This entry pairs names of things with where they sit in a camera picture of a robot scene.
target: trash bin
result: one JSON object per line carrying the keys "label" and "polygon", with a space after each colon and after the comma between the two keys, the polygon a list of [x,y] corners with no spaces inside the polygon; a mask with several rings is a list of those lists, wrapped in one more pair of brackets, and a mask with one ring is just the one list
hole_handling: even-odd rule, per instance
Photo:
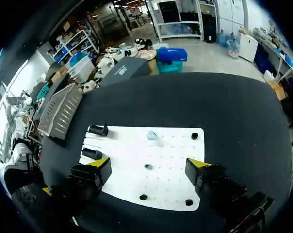
{"label": "trash bin", "polygon": [[228,54],[234,59],[237,59],[239,56],[239,43],[234,40],[228,40]]}

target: gray box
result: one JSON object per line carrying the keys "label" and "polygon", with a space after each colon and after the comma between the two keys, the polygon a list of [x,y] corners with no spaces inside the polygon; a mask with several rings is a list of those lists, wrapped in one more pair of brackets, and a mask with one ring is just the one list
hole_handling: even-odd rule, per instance
{"label": "gray box", "polygon": [[149,75],[151,68],[146,59],[136,57],[123,57],[102,79],[100,87],[119,83],[127,79]]}

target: white container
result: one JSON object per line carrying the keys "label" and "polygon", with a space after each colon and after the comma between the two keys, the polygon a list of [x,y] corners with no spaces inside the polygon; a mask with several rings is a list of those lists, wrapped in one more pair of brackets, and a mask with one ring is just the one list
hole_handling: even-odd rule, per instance
{"label": "white container", "polygon": [[258,48],[258,42],[250,35],[239,33],[239,56],[253,62]]}
{"label": "white container", "polygon": [[78,83],[86,82],[89,75],[95,69],[92,61],[88,56],[83,57],[79,62],[77,62],[68,73],[71,75],[71,78]]}
{"label": "white container", "polygon": [[273,80],[275,80],[275,78],[272,75],[272,73],[269,72],[268,70],[266,70],[265,73],[264,73],[264,79],[265,79],[265,81],[273,81]]}

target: white bin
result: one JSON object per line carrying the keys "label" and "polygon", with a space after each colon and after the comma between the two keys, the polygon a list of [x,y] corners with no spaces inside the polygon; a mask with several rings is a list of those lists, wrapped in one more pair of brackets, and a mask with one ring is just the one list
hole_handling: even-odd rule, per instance
{"label": "white bin", "polygon": [[92,61],[88,56],[83,57],[79,62],[77,62],[68,73],[71,75],[71,78],[78,83],[86,82],[89,75],[95,69]]}

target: shoe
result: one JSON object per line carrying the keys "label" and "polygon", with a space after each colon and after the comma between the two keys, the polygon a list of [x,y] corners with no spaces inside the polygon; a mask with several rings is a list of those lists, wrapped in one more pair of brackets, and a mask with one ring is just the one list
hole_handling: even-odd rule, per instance
{"label": "shoe", "polygon": [[108,48],[106,48],[106,52],[107,53],[116,53],[116,52],[118,52],[120,50],[120,48],[113,48],[113,47],[108,47]]}
{"label": "shoe", "polygon": [[137,53],[137,48],[126,48],[125,50],[119,50],[117,53],[113,54],[113,57],[119,62],[123,57],[134,57]]}
{"label": "shoe", "polygon": [[148,50],[152,46],[152,41],[150,39],[136,39],[134,47],[137,48],[139,51],[141,50]]}
{"label": "shoe", "polygon": [[107,73],[115,66],[114,58],[105,58],[104,61],[101,61],[97,64],[98,71],[95,74],[95,78],[104,78]]}
{"label": "shoe", "polygon": [[154,59],[156,57],[157,52],[155,50],[141,50],[138,52],[136,57],[146,59],[148,61]]}
{"label": "shoe", "polygon": [[113,63],[115,65],[114,57],[111,54],[104,55],[101,61],[97,64],[97,67],[104,68],[108,63]]}

